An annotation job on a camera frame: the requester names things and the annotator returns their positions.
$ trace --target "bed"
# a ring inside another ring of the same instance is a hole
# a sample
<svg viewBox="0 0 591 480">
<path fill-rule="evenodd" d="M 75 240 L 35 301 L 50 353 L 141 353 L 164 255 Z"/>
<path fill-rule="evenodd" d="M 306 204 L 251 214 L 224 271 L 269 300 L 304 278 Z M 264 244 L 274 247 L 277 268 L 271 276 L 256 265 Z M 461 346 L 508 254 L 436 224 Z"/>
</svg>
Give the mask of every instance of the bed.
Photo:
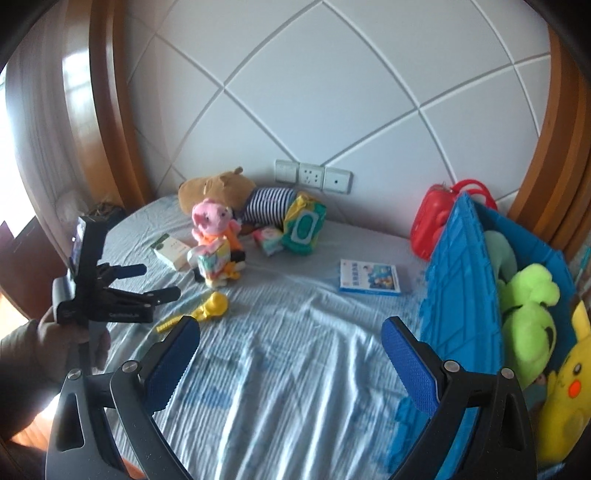
<svg viewBox="0 0 591 480">
<path fill-rule="evenodd" d="M 103 260 L 148 267 L 114 287 L 181 288 L 180 300 L 159 307 L 155 321 L 191 312 L 206 293 L 190 271 L 174 272 L 149 249 L 165 232 L 189 243 L 190 230 L 178 199 L 165 197 L 108 235 Z M 229 311 L 202 324 L 197 354 L 154 416 L 163 435 L 196 479 L 387 478 L 395 412 L 406 393 L 379 333 L 392 315 L 420 333 L 426 264 L 407 240 L 333 222 L 309 257 L 266 258 L 250 237 L 243 243 L 248 266 L 223 289 Z M 404 294 L 339 292 L 341 258 L 395 264 Z M 110 330 L 108 371 L 159 340 L 153 325 Z M 122 455 L 134 460 L 116 414 L 109 420 Z"/>
</svg>

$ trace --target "blue plastic crate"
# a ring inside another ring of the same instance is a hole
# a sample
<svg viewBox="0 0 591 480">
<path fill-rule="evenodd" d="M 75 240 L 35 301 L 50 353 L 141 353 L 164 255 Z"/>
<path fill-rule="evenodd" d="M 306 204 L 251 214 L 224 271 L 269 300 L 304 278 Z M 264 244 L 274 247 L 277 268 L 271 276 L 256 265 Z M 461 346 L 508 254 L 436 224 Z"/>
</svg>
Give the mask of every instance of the blue plastic crate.
<svg viewBox="0 0 591 480">
<path fill-rule="evenodd" d="M 454 359 L 466 370 L 496 374 L 501 369 L 504 358 L 501 313 L 484 230 L 497 230 L 505 235 L 515 251 L 519 269 L 540 263 L 558 284 L 561 299 L 550 308 L 556 323 L 557 345 L 549 363 L 550 368 L 558 369 L 575 343 L 570 299 L 576 291 L 562 253 L 498 212 L 473 202 L 466 194 L 454 205 L 426 272 L 428 287 L 420 310 L 423 318 L 420 340 L 431 345 L 440 358 Z M 438 479 L 453 475 L 475 419 L 476 411 L 465 415 Z M 399 427 L 390 448 L 391 472 L 411 450 L 427 416 L 414 407 L 410 398 L 405 398 L 396 420 Z"/>
</svg>

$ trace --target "metal bolt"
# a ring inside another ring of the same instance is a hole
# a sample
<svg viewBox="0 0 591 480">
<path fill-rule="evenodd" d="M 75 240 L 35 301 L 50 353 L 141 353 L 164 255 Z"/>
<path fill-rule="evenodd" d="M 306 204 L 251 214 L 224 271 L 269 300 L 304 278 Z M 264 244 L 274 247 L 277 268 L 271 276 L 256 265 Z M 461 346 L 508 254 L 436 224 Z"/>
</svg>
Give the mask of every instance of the metal bolt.
<svg viewBox="0 0 591 480">
<path fill-rule="evenodd" d="M 135 372 L 138 369 L 138 363 L 135 360 L 129 360 L 123 364 L 121 370 L 126 374 L 130 374 Z"/>
<path fill-rule="evenodd" d="M 445 368 L 445 370 L 447 370 L 448 372 L 451 372 L 454 374 L 454 373 L 460 371 L 460 364 L 454 360 L 448 360 L 447 362 L 445 362 L 443 364 L 443 368 Z"/>
<path fill-rule="evenodd" d="M 505 377 L 508 380 L 511 380 L 511 378 L 513 378 L 515 376 L 515 374 L 513 373 L 513 370 L 511 368 L 503 368 L 501 370 L 501 375 L 503 375 L 503 377 Z"/>
<path fill-rule="evenodd" d="M 68 380 L 78 380 L 82 375 L 82 370 L 74 368 L 68 372 Z"/>
</svg>

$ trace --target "orange cheek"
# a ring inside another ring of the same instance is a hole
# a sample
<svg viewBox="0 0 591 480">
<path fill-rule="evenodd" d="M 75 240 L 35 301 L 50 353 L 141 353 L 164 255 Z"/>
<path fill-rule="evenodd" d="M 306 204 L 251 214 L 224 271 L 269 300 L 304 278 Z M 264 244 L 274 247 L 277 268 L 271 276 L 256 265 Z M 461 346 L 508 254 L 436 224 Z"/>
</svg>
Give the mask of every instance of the orange cheek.
<svg viewBox="0 0 591 480">
<path fill-rule="evenodd" d="M 575 380 L 569 386 L 569 397 L 576 398 L 581 393 L 581 382 Z"/>
</svg>

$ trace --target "red bag handle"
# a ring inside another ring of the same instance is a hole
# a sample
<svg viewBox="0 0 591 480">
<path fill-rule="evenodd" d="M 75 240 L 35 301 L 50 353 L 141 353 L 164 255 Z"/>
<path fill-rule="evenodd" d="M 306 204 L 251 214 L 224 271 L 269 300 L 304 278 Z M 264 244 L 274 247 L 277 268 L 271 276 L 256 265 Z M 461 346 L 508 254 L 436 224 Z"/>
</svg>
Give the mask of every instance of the red bag handle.
<svg viewBox="0 0 591 480">
<path fill-rule="evenodd" d="M 455 193 L 456 195 L 459 195 L 462 192 L 462 189 L 464 189 L 468 185 L 476 185 L 479 187 L 477 189 L 466 190 L 466 193 L 468 195 L 482 195 L 485 198 L 485 205 L 488 208 L 493 209 L 493 210 L 498 210 L 495 199 L 492 197 L 488 188 L 486 188 L 486 185 L 484 185 L 481 181 L 474 180 L 474 179 L 461 180 L 461 181 L 457 182 L 455 185 L 453 185 L 450 188 L 450 190 L 453 193 Z"/>
</svg>

